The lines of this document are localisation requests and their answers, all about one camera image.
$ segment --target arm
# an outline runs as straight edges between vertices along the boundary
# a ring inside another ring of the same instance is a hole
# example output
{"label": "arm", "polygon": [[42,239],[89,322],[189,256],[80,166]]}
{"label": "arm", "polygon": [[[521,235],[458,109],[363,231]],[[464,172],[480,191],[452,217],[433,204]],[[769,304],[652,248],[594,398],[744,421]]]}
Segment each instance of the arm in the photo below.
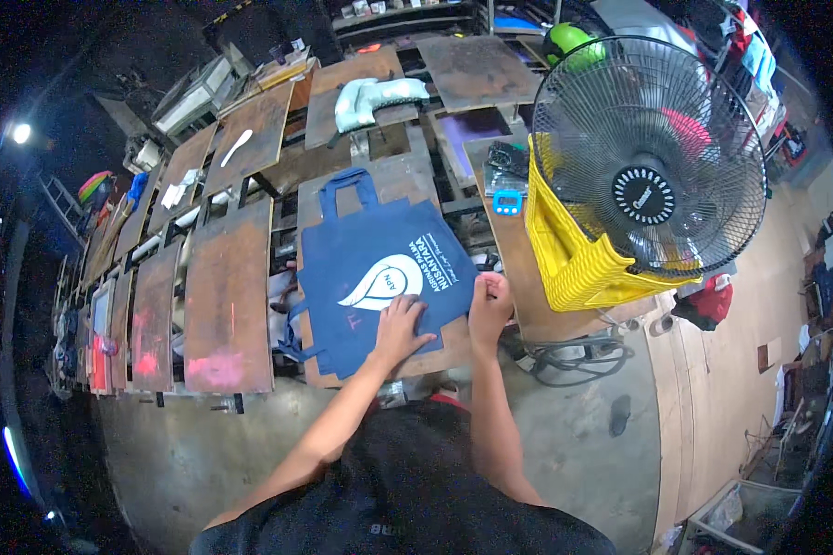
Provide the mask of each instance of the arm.
{"label": "arm", "polygon": [[515,501],[546,505],[523,471],[522,437],[512,418],[497,341],[512,314],[509,283],[494,272],[475,280],[469,311],[472,340],[472,455],[476,470]]}
{"label": "arm", "polygon": [[321,477],[327,465],[338,460],[389,373],[435,336],[414,337],[417,319],[425,308],[416,296],[397,296],[379,317],[377,346],[330,401],[268,479],[208,528],[241,516],[247,509]]}

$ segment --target ladder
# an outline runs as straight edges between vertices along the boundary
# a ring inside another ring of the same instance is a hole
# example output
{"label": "ladder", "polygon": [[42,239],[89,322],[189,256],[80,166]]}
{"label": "ladder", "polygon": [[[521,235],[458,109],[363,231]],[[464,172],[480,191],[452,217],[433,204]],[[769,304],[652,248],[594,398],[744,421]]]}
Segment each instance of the ladder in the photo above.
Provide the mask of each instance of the ladder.
{"label": "ladder", "polygon": [[75,238],[82,248],[83,238],[77,233],[77,225],[83,219],[83,209],[77,203],[77,199],[68,193],[62,182],[54,175],[50,175],[44,181],[43,174],[37,172],[37,181],[47,198],[50,199],[50,204],[52,204],[58,216],[61,217],[71,237]]}

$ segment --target white spatula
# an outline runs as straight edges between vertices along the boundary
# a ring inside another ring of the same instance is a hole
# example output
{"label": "white spatula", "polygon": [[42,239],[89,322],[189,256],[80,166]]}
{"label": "white spatula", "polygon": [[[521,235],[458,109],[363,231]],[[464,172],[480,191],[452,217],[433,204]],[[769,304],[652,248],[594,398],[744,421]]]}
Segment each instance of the white spatula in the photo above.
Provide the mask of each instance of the white spatula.
{"label": "white spatula", "polygon": [[237,150],[239,147],[243,146],[250,137],[253,136],[253,129],[247,129],[245,132],[241,133],[241,138],[238,139],[238,142],[234,143],[234,146],[231,150],[228,151],[228,154],[225,155],[225,158],[222,159],[222,163],[219,164],[220,168],[224,168],[225,164],[228,163],[228,159],[232,157],[234,151]]}

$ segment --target blue tote bag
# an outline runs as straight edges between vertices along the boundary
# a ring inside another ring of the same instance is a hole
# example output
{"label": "blue tote bag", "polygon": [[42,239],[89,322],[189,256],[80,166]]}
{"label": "blue tote bag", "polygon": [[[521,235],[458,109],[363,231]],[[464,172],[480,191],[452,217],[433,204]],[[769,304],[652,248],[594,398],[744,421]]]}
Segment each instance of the blue tote bag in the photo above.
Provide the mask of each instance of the blue tote bag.
{"label": "blue tote bag", "polygon": [[[336,214],[336,191],[353,186],[362,210]],[[336,174],[319,191],[322,224],[302,230],[305,300],[289,319],[309,311],[314,346],[296,346],[292,329],[280,349],[299,361],[318,357],[322,374],[345,379],[377,342],[379,314],[400,294],[419,295],[428,307],[416,333],[438,339],[417,352],[442,349],[441,327],[465,315],[478,275],[472,261],[430,201],[406,198],[379,204],[373,178],[362,168]]]}

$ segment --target hand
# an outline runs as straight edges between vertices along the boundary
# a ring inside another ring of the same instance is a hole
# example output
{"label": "hand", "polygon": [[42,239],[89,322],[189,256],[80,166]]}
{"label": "hand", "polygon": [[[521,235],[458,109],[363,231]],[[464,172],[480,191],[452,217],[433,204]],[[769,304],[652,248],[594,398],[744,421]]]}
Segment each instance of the hand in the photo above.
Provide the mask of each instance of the hand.
{"label": "hand", "polygon": [[438,338],[433,333],[419,337],[414,335],[417,320],[425,307],[426,304],[420,302],[417,295],[398,295],[379,314],[377,346],[372,354],[384,361],[389,370],[423,345]]}
{"label": "hand", "polygon": [[482,272],[475,278],[472,308],[469,309],[469,337],[472,352],[497,355],[497,341],[512,316],[509,281],[496,272]]}

